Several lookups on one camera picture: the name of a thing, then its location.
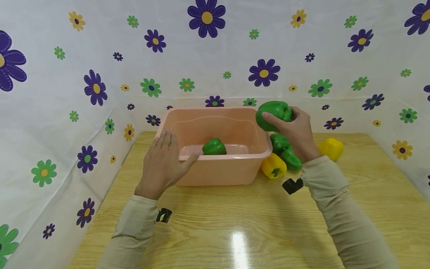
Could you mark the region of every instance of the purple flower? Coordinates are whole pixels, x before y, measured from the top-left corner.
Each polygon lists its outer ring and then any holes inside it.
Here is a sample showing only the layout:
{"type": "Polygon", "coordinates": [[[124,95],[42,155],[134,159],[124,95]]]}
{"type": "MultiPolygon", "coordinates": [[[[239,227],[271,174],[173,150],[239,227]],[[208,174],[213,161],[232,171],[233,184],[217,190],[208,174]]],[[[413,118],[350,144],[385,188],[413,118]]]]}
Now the purple flower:
{"type": "Polygon", "coordinates": [[[430,24],[430,0],[427,0],[427,4],[418,4],[412,10],[415,15],[410,17],[405,22],[405,27],[410,27],[408,35],[414,34],[418,30],[418,34],[424,34],[429,28],[430,24]]]}
{"type": "Polygon", "coordinates": [[[94,169],[94,164],[98,163],[96,156],[97,151],[93,151],[91,145],[89,145],[88,148],[82,146],[82,152],[78,153],[78,168],[82,168],[82,173],[86,173],[87,170],[92,171],[94,169]]]}
{"type": "Polygon", "coordinates": [[[88,198],[88,201],[83,202],[83,209],[79,209],[76,214],[79,218],[76,221],[76,225],[81,225],[81,228],[84,227],[85,223],[89,223],[92,219],[92,215],[94,215],[94,201],[91,201],[91,198],[88,198]]]}
{"type": "Polygon", "coordinates": [[[327,128],[327,130],[330,130],[330,129],[332,129],[332,130],[334,130],[334,129],[336,129],[337,127],[339,127],[339,126],[341,126],[342,123],[343,122],[343,120],[342,120],[342,118],[340,117],[340,118],[332,118],[332,120],[331,121],[326,121],[326,124],[324,125],[324,127],[326,127],[327,128]]]}
{"type": "Polygon", "coordinates": [[[210,96],[205,102],[206,107],[224,106],[224,99],[221,99],[219,95],[216,97],[210,96]]]}
{"type": "Polygon", "coordinates": [[[114,53],[114,59],[116,59],[117,61],[122,61],[124,58],[122,54],[114,53]]]}
{"type": "Polygon", "coordinates": [[[363,107],[364,110],[372,110],[375,106],[379,106],[384,99],[385,97],[383,97],[382,93],[380,95],[374,94],[372,98],[367,99],[361,107],[363,107]]]}
{"type": "Polygon", "coordinates": [[[106,90],[106,86],[101,81],[100,75],[98,73],[95,75],[92,69],[89,71],[89,75],[91,77],[88,75],[83,77],[83,80],[88,85],[85,87],[84,92],[88,96],[91,95],[91,103],[93,105],[95,105],[98,101],[98,104],[102,106],[103,99],[108,99],[108,95],[104,92],[106,90]]]}
{"type": "Polygon", "coordinates": [[[160,118],[157,118],[157,116],[156,115],[148,115],[147,117],[146,117],[146,120],[147,120],[147,122],[148,123],[150,123],[152,126],[159,126],[160,125],[160,123],[161,123],[161,121],[160,121],[160,118]]]}
{"type": "Polygon", "coordinates": [[[307,62],[311,62],[313,61],[313,59],[315,59],[315,54],[313,53],[309,53],[306,58],[304,58],[307,62]]]}
{"type": "Polygon", "coordinates": [[[49,236],[52,236],[52,233],[55,231],[55,225],[53,223],[49,224],[46,229],[43,231],[43,238],[48,239],[49,236]]]}
{"type": "Polygon", "coordinates": [[[372,34],[373,29],[370,29],[367,33],[366,30],[361,29],[357,34],[353,34],[351,36],[351,42],[349,42],[348,47],[352,47],[351,51],[356,52],[357,50],[359,52],[362,52],[364,47],[367,47],[370,45],[370,40],[373,37],[372,34]]]}
{"type": "Polygon", "coordinates": [[[152,47],[152,51],[155,53],[157,51],[160,51],[162,53],[163,48],[166,47],[166,43],[163,42],[164,36],[162,34],[158,35],[157,30],[154,30],[154,32],[152,32],[151,30],[148,30],[148,35],[145,35],[145,40],[148,41],[146,43],[146,46],[148,48],[152,47]]]}
{"type": "Polygon", "coordinates": [[[252,73],[252,75],[249,76],[249,81],[254,81],[254,85],[256,87],[260,86],[261,83],[265,87],[270,85],[270,81],[276,81],[278,79],[278,75],[275,73],[279,72],[281,68],[279,65],[273,66],[275,64],[275,60],[270,59],[267,64],[263,59],[258,60],[257,66],[251,66],[249,68],[249,72],[252,73]]]}
{"type": "Polygon", "coordinates": [[[225,27],[225,20],[220,19],[225,14],[225,6],[216,7],[217,0],[196,0],[196,6],[188,7],[188,15],[193,17],[189,23],[192,30],[199,28],[199,36],[205,38],[209,32],[211,37],[218,36],[218,29],[225,27]]]}
{"type": "Polygon", "coordinates": [[[9,92],[13,89],[13,82],[10,78],[19,82],[27,80],[27,74],[17,65],[27,62],[24,54],[19,50],[8,50],[12,45],[12,39],[4,32],[0,31],[0,89],[9,92]]]}

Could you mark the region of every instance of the yellow flower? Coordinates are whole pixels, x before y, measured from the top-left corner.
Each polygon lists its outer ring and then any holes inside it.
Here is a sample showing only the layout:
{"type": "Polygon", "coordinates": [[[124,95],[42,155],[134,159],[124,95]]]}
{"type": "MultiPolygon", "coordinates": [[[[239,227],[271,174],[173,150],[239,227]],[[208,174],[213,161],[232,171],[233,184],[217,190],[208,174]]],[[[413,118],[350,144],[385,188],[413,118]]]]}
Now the yellow flower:
{"type": "Polygon", "coordinates": [[[69,12],[69,20],[73,25],[73,28],[75,28],[76,30],[78,30],[78,32],[80,30],[83,30],[83,26],[85,25],[85,21],[82,20],[82,15],[79,15],[76,13],[76,11],[73,12],[69,12]]]}
{"type": "Polygon", "coordinates": [[[400,141],[397,140],[397,142],[395,144],[393,144],[393,154],[397,155],[397,158],[401,159],[403,158],[403,160],[408,159],[408,157],[412,156],[412,149],[414,147],[412,147],[411,145],[408,145],[408,141],[400,141]]]}
{"type": "Polygon", "coordinates": [[[127,128],[124,128],[124,138],[126,141],[131,141],[134,137],[134,128],[132,124],[127,124],[127,128]]]}
{"type": "Polygon", "coordinates": [[[294,92],[295,90],[297,90],[297,86],[296,86],[296,85],[291,85],[291,86],[288,88],[288,90],[289,90],[290,92],[294,92]]]}
{"type": "Polygon", "coordinates": [[[125,84],[121,85],[121,90],[123,90],[124,92],[128,92],[129,89],[130,87],[128,85],[125,85],[125,84]]]}
{"type": "Polygon", "coordinates": [[[297,10],[297,13],[291,17],[293,19],[291,21],[291,25],[293,26],[293,28],[299,28],[300,25],[304,24],[306,17],[307,15],[304,13],[304,9],[297,10]]]}

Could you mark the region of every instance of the wooden table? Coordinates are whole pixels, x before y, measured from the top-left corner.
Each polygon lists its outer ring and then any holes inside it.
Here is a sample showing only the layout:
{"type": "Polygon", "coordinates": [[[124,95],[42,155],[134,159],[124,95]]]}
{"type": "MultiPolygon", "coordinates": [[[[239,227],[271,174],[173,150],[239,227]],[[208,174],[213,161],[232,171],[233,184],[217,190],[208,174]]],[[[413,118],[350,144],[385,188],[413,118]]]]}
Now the wooden table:
{"type": "MultiPolygon", "coordinates": [[[[70,268],[95,268],[140,180],[154,136],[145,132],[137,138],[70,268]]],[[[329,136],[345,144],[338,165],[350,192],[401,268],[428,268],[430,205],[369,136],[315,134],[315,142],[329,136]]],[[[141,268],[343,268],[307,188],[291,196],[282,189],[287,176],[268,180],[259,174],[249,186],[171,187],[159,208],[173,215],[169,223],[157,223],[141,268]]]]}

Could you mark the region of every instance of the white backdrop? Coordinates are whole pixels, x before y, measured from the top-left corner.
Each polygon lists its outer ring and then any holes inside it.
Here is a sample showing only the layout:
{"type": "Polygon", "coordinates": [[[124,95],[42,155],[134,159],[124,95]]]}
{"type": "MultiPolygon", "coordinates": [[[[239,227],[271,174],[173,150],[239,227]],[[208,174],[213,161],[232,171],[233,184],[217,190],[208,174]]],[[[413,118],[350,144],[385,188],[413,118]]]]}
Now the white backdrop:
{"type": "Polygon", "coordinates": [[[430,0],[3,0],[0,22],[0,268],[66,268],[171,107],[284,100],[430,200],[430,0]]]}

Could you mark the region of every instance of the pink plastic basin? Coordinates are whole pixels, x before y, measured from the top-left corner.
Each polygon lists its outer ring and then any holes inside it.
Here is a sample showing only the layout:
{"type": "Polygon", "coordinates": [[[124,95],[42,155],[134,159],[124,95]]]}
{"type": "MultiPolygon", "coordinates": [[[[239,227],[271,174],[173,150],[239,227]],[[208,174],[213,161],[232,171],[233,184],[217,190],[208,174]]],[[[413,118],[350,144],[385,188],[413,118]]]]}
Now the pink plastic basin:
{"type": "Polygon", "coordinates": [[[267,132],[255,122],[253,108],[176,108],[161,122],[163,130],[178,138],[179,161],[202,152],[203,145],[218,137],[227,155],[201,155],[178,186],[229,186],[254,182],[261,162],[272,152],[267,132]]]}

